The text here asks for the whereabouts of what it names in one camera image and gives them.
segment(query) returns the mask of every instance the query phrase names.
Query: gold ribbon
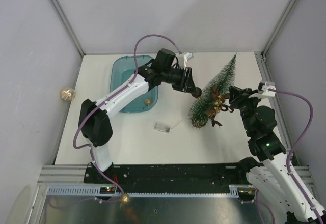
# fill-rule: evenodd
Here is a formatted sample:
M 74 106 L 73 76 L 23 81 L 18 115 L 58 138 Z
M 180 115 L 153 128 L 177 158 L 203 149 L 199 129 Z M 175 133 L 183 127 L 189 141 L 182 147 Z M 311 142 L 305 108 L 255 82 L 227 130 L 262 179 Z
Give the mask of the gold ribbon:
M 212 126 L 215 126 L 216 124 L 218 124 L 218 126 L 222 126 L 220 122 L 215 120 L 215 116 L 220 111 L 229 111 L 230 113 L 234 112 L 233 108 L 225 104 L 225 100 L 230 97 L 230 94 L 229 93 L 224 95 L 219 94 L 217 85 L 213 85 L 211 89 L 212 89 L 212 99 L 214 103 L 212 103 L 212 105 L 206 110 L 205 113 L 212 120 Z

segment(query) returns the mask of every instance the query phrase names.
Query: teal plastic bin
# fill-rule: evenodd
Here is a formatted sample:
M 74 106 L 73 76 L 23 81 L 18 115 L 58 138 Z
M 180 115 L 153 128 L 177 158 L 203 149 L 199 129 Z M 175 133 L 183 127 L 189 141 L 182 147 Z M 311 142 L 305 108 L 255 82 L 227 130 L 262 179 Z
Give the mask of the teal plastic bin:
M 151 56 L 137 56 L 138 66 L 144 65 L 152 59 Z M 117 59 L 112 66 L 110 92 L 116 89 L 121 84 L 125 83 L 136 69 L 133 56 L 124 56 Z M 146 105 L 145 100 L 151 99 L 152 103 Z M 123 113 L 140 113 L 149 111 L 158 100 L 158 87 L 154 87 L 151 91 L 139 96 L 125 106 L 120 112 Z

